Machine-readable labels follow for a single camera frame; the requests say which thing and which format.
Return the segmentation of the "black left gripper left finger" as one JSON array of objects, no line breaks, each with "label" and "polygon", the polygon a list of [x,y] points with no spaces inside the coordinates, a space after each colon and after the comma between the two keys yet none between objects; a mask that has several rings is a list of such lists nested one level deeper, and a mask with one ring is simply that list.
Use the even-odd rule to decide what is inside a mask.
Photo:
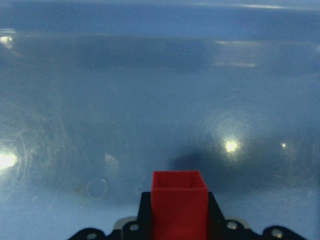
[{"label": "black left gripper left finger", "polygon": [[137,215],[137,224],[140,240],[153,239],[153,213],[151,205],[151,193],[143,192]]}]

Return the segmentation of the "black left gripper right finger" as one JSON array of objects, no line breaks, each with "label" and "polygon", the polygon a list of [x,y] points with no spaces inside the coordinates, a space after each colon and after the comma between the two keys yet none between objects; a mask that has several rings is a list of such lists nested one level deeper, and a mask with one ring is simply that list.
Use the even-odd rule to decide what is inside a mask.
[{"label": "black left gripper right finger", "polygon": [[212,192],[208,193],[207,239],[221,240],[224,227],[224,215]]}]

